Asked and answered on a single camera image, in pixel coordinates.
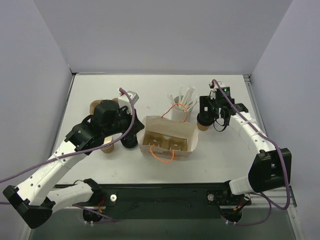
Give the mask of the single brown paper cup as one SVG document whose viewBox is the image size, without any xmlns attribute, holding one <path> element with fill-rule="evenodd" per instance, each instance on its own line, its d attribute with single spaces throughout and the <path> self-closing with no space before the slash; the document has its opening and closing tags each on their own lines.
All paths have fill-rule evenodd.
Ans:
<svg viewBox="0 0 320 240">
<path fill-rule="evenodd" d="M 207 123 L 207 122 L 197 122 L 197 127 L 200 131 L 207 131 L 209 127 L 212 125 L 212 123 Z"/>
</svg>

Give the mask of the stack of brown paper cups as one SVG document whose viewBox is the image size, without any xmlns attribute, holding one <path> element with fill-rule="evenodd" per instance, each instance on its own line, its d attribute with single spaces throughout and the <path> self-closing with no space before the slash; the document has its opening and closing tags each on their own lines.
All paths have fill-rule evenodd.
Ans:
<svg viewBox="0 0 320 240">
<path fill-rule="evenodd" d="M 111 144 L 113 140 L 114 139 L 112 136 L 108 136 L 104 139 L 103 145 L 106 145 L 106 146 L 100 149 L 104 154 L 109 154 L 115 149 L 114 144 Z"/>
</svg>

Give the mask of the brown cardboard cup carrier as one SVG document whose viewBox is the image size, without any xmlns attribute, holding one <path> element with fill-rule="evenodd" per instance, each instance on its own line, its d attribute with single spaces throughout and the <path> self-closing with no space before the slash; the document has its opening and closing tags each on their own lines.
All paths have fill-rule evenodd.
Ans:
<svg viewBox="0 0 320 240">
<path fill-rule="evenodd" d="M 115 112 L 119 109 L 119 104 L 116 100 L 112 99 L 100 99 L 94 100 L 89 106 L 89 114 L 105 114 L 109 112 Z"/>
</svg>

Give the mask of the paper takeout bag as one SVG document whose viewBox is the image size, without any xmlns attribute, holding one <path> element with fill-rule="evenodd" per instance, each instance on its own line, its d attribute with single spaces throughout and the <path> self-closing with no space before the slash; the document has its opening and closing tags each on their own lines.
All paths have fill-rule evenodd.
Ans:
<svg viewBox="0 0 320 240">
<path fill-rule="evenodd" d="M 195 151 L 198 145 L 199 130 L 195 122 L 191 122 L 188 111 L 183 121 L 175 121 L 166 118 L 171 113 L 172 105 L 162 115 L 145 116 L 142 120 L 144 129 L 137 133 L 138 146 L 143 155 L 151 156 L 163 163 L 172 161 L 185 161 Z M 148 132 L 187 139 L 187 151 L 167 150 L 154 145 L 143 145 L 143 140 Z"/>
</svg>

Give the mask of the black cup lid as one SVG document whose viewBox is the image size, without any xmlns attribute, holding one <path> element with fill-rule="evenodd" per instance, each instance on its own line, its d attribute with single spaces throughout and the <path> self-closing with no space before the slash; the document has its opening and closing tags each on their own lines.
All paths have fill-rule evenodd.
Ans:
<svg viewBox="0 0 320 240">
<path fill-rule="evenodd" d="M 205 127 L 211 126 L 214 120 L 214 117 L 208 113 L 199 112 L 197 115 L 197 123 Z"/>
</svg>

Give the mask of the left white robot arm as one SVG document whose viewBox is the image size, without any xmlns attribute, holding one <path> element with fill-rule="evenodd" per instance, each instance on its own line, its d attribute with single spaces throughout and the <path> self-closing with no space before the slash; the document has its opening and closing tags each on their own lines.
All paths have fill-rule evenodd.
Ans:
<svg viewBox="0 0 320 240">
<path fill-rule="evenodd" d="M 103 200 L 101 186 L 93 179 L 55 190 L 54 186 L 73 166 L 99 149 L 105 138 L 121 134 L 119 140 L 128 149 L 138 144 L 136 134 L 144 128 L 137 118 L 135 100 L 102 100 L 93 114 L 85 117 L 66 135 L 55 153 L 39 165 L 29 178 L 17 186 L 9 185 L 3 195 L 25 223 L 35 229 L 53 213 L 78 203 L 91 206 Z"/>
</svg>

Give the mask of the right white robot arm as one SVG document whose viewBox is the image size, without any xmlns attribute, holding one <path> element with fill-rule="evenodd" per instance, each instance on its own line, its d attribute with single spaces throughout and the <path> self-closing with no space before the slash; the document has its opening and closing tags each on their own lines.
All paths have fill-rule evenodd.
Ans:
<svg viewBox="0 0 320 240">
<path fill-rule="evenodd" d="M 200 96 L 197 125 L 202 131 L 223 120 L 222 127 L 231 127 L 242 138 L 254 155 L 246 176 L 231 180 L 222 190 L 221 197 L 233 204 L 242 194 L 260 193 L 280 187 L 289 187 L 291 180 L 292 154 L 288 148 L 275 146 L 256 124 L 248 108 L 236 103 L 230 88 L 215 88 L 209 95 Z"/>
</svg>

